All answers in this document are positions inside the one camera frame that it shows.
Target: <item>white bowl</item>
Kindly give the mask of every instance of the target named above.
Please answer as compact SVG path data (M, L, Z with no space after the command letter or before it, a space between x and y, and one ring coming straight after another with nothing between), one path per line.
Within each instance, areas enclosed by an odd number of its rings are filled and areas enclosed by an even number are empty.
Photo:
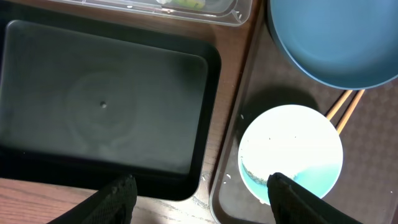
M250 124L239 145L243 182L268 205L265 182L269 175L281 172L291 176L323 198L336 183L342 165L343 147L335 127L305 106L284 105L264 112Z

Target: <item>brown tray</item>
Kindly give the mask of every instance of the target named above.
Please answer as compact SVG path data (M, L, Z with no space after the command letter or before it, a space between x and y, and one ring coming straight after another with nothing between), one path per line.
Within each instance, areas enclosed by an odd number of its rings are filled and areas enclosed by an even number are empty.
M275 223L271 207L249 192L238 171L239 142L249 124L286 104L326 114L343 93L291 66L273 43L264 16L259 20L210 195L219 223ZM332 119L334 125L353 96ZM398 80L366 90L340 137L343 168L324 201L363 223L391 223L398 203Z

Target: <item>green food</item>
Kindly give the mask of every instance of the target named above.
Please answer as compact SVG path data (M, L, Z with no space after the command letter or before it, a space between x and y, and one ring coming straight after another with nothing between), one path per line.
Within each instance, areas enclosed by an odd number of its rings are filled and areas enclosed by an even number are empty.
M173 2L192 9L202 9L206 4L205 0L173 0Z

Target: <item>clear plastic lid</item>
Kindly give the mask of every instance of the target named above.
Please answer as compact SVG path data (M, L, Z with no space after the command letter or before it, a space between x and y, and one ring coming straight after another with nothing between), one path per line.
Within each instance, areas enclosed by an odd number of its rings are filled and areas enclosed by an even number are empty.
M103 9L189 21L240 26L250 16L252 0L53 0Z

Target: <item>black plastic tray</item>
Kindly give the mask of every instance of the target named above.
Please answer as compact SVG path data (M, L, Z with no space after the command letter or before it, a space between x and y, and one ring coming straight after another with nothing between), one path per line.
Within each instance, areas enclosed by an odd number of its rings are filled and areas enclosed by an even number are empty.
M221 69L209 43L0 2L0 176L140 196L197 189Z

